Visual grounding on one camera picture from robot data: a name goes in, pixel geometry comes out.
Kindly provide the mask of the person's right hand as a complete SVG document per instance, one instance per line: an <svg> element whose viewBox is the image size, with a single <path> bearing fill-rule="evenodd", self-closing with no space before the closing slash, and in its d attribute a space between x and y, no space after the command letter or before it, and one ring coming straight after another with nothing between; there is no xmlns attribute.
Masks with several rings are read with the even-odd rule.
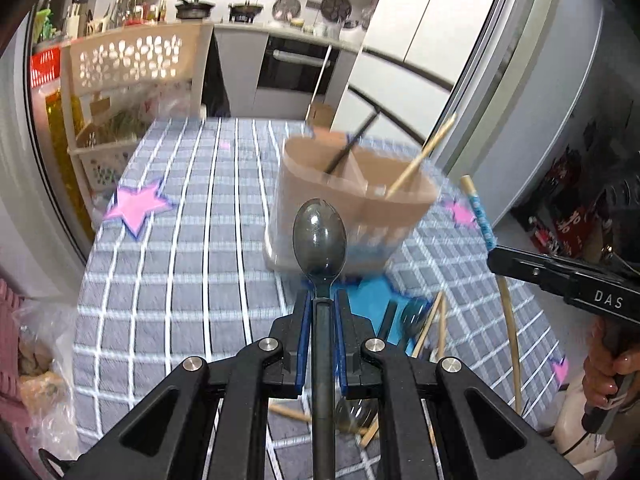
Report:
<svg viewBox="0 0 640 480"><path fill-rule="evenodd" d="M608 398L618 391L615 375L629 375L639 369L639 347L635 346L613 358L603 343L604 321L597 318L588 338L588 353L584 362L584 390L587 404L596 408L605 408Z"/></svg>

